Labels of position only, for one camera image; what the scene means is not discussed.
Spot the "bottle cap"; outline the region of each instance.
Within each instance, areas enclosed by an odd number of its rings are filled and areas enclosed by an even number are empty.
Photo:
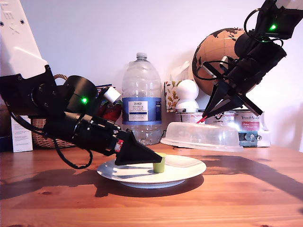
[[[137,58],[138,58],[138,57],[147,58],[147,54],[146,54],[146,53],[143,53],[143,52],[138,52],[138,53],[137,53]]]

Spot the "large plastic water bottle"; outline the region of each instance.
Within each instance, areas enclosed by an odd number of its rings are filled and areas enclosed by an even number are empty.
[[[137,141],[157,144],[161,139],[161,80],[145,53],[128,64],[122,82],[122,125]]]

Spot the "small green cup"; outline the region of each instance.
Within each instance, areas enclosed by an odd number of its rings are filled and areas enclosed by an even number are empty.
[[[160,163],[153,163],[153,171],[155,173],[163,173],[164,172],[164,167],[165,167],[165,157],[166,154],[165,153],[158,153],[156,152],[156,154],[160,155],[162,157],[162,161]]]

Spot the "table surface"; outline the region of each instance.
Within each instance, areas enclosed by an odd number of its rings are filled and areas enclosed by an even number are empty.
[[[96,172],[114,156],[94,152],[88,169],[74,170],[51,149],[1,153],[1,226],[303,226],[303,153],[149,147],[197,158],[207,170],[174,187],[137,189]],[[79,148],[63,153],[79,165],[89,158]]]

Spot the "red sticker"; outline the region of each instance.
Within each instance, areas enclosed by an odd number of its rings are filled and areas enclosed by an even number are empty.
[[[121,147],[123,145],[123,140],[119,140],[117,143],[116,143],[116,146],[115,146],[115,152],[120,152],[121,150]]]
[[[245,131],[259,131],[260,122],[242,122],[242,130]]]

